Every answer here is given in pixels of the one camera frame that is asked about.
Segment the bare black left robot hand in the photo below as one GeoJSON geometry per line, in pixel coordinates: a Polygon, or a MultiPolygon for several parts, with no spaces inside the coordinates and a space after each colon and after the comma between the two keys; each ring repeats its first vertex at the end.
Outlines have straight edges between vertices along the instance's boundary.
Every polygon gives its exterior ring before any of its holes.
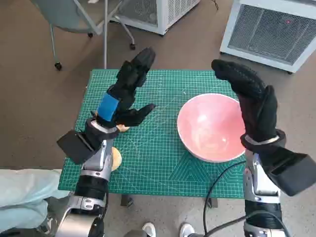
{"type": "Polygon", "coordinates": [[[108,88],[98,107],[96,120],[100,125],[107,128],[116,125],[138,126],[156,107],[153,103],[139,110],[131,107],[135,101],[136,89],[145,83],[155,56],[154,50],[147,47],[131,61],[124,61],[116,83],[108,88]]]}

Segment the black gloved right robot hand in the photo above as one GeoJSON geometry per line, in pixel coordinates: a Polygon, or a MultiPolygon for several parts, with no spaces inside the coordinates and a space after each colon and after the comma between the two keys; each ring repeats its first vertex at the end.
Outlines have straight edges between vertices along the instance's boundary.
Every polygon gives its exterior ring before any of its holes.
{"type": "Polygon", "coordinates": [[[265,85],[248,67],[215,59],[211,67],[218,79],[226,80],[237,95],[246,135],[256,142],[276,138],[277,98],[274,87],[265,85]]]}

